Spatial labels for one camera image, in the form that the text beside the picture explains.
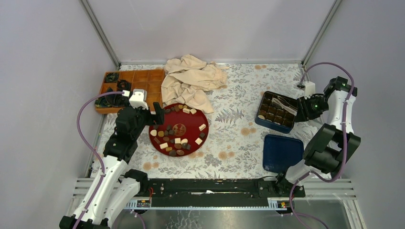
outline metal corner post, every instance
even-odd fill
[[[302,65],[304,67],[305,67],[305,65],[308,64],[309,60],[311,59],[315,49],[317,48],[320,40],[323,37],[323,34],[325,33],[326,29],[328,28],[333,16],[335,16],[335,13],[338,10],[342,1],[343,0],[335,0],[334,3],[332,4],[332,7],[330,8],[328,15],[326,16],[325,20],[323,21],[317,35],[315,36],[314,41],[312,42],[311,46],[309,47],[307,54],[305,54],[304,58],[302,59]]]
[[[114,52],[114,49],[112,48],[110,42],[107,39],[107,36],[105,35],[103,29],[101,28],[100,23],[97,20],[96,15],[93,12],[93,9],[90,6],[90,3],[88,0],[79,0],[82,3],[83,9],[85,10],[86,14],[89,17],[90,22],[94,26],[94,29],[96,30],[101,42],[103,43],[108,55],[110,56],[112,62],[116,66],[117,69],[119,69],[120,62],[117,57],[117,55]]]

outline floral tablecloth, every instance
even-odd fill
[[[263,92],[272,91],[292,98],[303,95],[295,85],[299,81],[298,64],[225,64],[227,85],[207,92],[215,112],[206,114],[210,132],[204,145],[184,157],[159,153],[150,143],[148,127],[138,139],[138,149],[128,170],[144,171],[150,178],[258,178],[274,175],[262,167],[264,137],[285,135],[300,139],[307,145],[320,123],[309,121],[295,124],[289,134],[262,127],[254,118]],[[156,69],[163,65],[122,65],[121,71]],[[113,134],[116,114],[108,114],[97,151]],[[100,164],[95,160],[92,176]]]

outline gray wall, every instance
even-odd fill
[[[90,0],[122,62],[301,60],[334,0]]]
[[[344,0],[309,64],[340,64],[358,87],[352,124],[362,143],[345,175],[354,183],[368,229],[405,223],[404,9],[403,0]],[[317,91],[337,75],[344,73],[332,66],[310,72]]]
[[[78,0],[2,1],[0,228],[58,228],[90,156],[77,112],[113,69]],[[83,114],[91,143],[100,117]]]

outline red plate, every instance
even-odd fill
[[[166,106],[164,109],[171,109],[172,107],[180,105],[180,104],[171,104]],[[206,128],[200,131],[198,127],[200,127],[202,124],[206,125]],[[172,130],[174,130],[174,135],[169,135],[167,136],[169,140],[175,139],[175,138],[181,138],[185,139],[187,138],[188,144],[191,145],[190,150],[187,149],[181,149],[184,151],[184,155],[189,155],[199,149],[205,142],[205,140],[208,137],[208,121],[207,118],[205,117],[204,113],[200,110],[197,110],[197,113],[195,114],[187,114],[184,113],[183,110],[181,109],[179,112],[176,111],[171,111],[168,114],[165,114],[165,122],[163,125],[160,125],[157,131],[165,131],[166,127],[168,125],[172,126]],[[149,127],[149,133],[153,130],[153,126]],[[195,140],[199,137],[200,133],[205,133],[205,138],[202,139],[202,143],[198,145]],[[156,136],[160,143],[163,144],[165,141],[163,140],[164,137],[159,137]],[[169,156],[169,152],[166,152],[165,149],[160,149],[160,144],[157,144],[153,139],[155,138],[154,136],[149,134],[150,142],[152,145],[161,153],[164,155]],[[174,143],[167,142],[169,147],[172,147],[174,150],[177,151],[177,149],[174,147]]]

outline towel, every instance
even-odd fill
[[[181,103],[206,114],[214,112],[205,92],[225,85],[225,72],[190,54],[168,60],[164,70],[167,75],[161,89],[166,105]]]

